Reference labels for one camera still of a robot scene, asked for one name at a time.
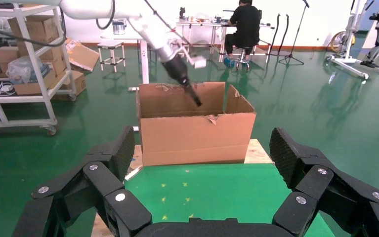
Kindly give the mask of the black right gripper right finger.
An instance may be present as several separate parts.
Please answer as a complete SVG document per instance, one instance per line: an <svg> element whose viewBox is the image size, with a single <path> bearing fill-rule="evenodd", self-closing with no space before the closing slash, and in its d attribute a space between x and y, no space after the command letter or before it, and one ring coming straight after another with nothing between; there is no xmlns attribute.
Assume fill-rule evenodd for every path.
<svg viewBox="0 0 379 237"><path fill-rule="evenodd" d="M379 237L379 189L339 170L319 149L295 142L282 128L273 129L269 148L291 190L274 225L302 237L324 212L352 237Z"/></svg>

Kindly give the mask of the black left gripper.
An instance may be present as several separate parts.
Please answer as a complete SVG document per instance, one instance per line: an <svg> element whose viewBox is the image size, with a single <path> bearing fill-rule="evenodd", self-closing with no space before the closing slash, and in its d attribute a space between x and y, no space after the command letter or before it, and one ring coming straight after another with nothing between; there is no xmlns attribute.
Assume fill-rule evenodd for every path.
<svg viewBox="0 0 379 237"><path fill-rule="evenodd" d="M176 80L191 96L197 107L201 106L202 102L195 88L190 84L190 80L188 78L187 65L182 60L182 58L179 55L176 55L171 60L162 63L162 65L168 73L168 75L172 79Z"/></svg>

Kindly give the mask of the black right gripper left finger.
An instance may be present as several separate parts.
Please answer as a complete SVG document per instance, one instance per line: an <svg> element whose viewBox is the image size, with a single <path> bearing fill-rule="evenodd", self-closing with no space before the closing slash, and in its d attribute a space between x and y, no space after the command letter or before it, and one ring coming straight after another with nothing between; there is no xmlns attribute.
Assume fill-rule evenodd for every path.
<svg viewBox="0 0 379 237"><path fill-rule="evenodd" d="M134 147L133 127L126 126L113 141L92 147L79 165L37 186L13 236L64 237L91 208L116 237L133 237L151 225L151 213L124 185Z"/></svg>

